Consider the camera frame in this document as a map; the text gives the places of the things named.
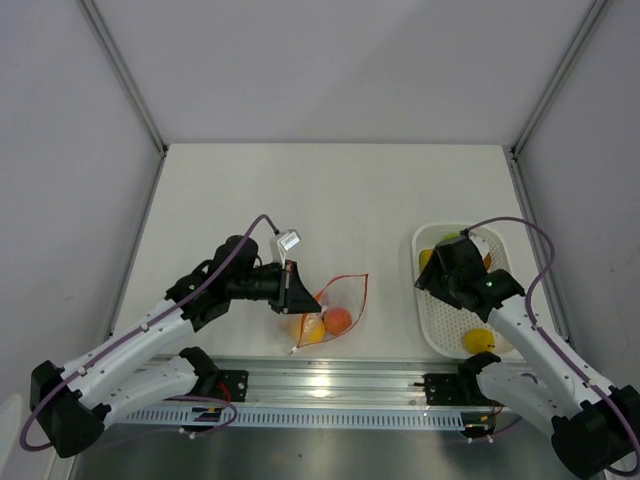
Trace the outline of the small yellow orange fruit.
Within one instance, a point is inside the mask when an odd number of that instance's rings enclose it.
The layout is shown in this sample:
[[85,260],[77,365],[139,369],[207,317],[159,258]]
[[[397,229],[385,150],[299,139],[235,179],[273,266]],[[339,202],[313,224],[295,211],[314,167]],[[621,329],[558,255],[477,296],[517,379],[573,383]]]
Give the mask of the small yellow orange fruit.
[[431,256],[433,254],[433,250],[432,249],[424,249],[419,253],[418,256],[418,267],[419,267],[419,272],[422,272],[424,270],[424,268],[426,267],[426,265],[428,264]]

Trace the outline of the clear orange zip top bag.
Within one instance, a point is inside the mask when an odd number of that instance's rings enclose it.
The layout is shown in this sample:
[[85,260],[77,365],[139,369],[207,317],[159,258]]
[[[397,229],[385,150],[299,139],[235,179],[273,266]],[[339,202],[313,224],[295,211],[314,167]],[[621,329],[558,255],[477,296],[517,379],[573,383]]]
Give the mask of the clear orange zip top bag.
[[288,355],[348,335],[362,319],[368,300],[369,274],[346,274],[332,278],[315,296],[319,313],[293,316],[283,331],[293,341]]

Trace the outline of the red peach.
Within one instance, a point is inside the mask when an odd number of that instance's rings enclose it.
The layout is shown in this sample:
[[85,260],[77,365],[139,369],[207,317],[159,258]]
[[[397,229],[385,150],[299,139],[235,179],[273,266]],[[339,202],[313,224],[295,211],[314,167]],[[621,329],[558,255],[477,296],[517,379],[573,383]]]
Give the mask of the red peach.
[[347,309],[332,308],[324,314],[323,322],[327,333],[340,336],[351,328],[353,320]]

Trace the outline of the brown kiwi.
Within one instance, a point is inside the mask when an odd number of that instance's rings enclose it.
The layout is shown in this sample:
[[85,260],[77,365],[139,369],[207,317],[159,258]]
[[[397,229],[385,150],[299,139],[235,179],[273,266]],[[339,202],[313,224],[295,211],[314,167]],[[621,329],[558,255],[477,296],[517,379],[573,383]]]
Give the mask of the brown kiwi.
[[483,265],[487,271],[490,271],[492,264],[493,264],[493,256],[490,252],[488,252],[483,256]]

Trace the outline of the yellow lemon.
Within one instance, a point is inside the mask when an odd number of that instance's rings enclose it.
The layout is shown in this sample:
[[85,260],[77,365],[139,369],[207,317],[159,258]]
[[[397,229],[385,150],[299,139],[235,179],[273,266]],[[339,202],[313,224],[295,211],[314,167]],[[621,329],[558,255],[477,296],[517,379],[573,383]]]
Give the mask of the yellow lemon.
[[465,349],[472,355],[493,352],[496,348],[494,334],[485,328],[469,330],[463,337]]

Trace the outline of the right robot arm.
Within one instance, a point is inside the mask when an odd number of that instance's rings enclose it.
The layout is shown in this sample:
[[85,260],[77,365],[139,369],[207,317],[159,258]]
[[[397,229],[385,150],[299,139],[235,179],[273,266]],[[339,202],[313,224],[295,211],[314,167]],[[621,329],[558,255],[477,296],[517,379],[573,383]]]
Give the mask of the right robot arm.
[[468,403],[485,397],[508,407],[549,438],[561,463],[588,479],[639,452],[639,393],[616,387],[536,319],[531,298],[513,276],[488,271],[468,234],[438,243],[415,282],[417,289],[475,314],[501,334],[533,371],[527,380],[496,355],[467,362],[456,380]]

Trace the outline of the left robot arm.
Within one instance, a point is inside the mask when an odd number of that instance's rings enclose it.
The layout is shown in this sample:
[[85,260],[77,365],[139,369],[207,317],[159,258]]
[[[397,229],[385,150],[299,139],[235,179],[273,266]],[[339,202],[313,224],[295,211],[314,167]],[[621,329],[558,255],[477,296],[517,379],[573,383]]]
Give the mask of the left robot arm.
[[299,242],[294,230],[277,232],[269,243],[273,260],[263,264],[254,240],[231,236],[121,335],[62,366],[46,360],[35,367],[27,422],[44,432],[48,441],[42,447],[73,457],[117,421],[156,402],[212,398],[219,370],[199,347],[185,348],[161,366],[143,365],[227,314],[235,300],[265,301],[279,314],[320,312],[296,262],[287,257]]

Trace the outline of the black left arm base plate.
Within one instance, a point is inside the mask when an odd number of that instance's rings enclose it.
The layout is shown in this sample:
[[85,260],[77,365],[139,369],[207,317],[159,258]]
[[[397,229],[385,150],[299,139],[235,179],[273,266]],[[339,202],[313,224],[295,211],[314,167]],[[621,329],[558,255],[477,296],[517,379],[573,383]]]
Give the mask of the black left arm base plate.
[[231,403],[243,403],[247,397],[249,372],[246,370],[219,370],[209,375],[198,392],[208,398]]

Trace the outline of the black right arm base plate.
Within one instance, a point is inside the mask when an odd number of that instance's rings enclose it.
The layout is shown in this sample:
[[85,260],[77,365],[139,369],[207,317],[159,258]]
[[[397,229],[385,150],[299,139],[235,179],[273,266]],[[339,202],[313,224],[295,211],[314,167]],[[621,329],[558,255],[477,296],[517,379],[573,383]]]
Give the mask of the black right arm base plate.
[[427,373],[413,383],[425,395],[429,406],[483,406],[487,400],[476,387],[461,375],[452,373]]

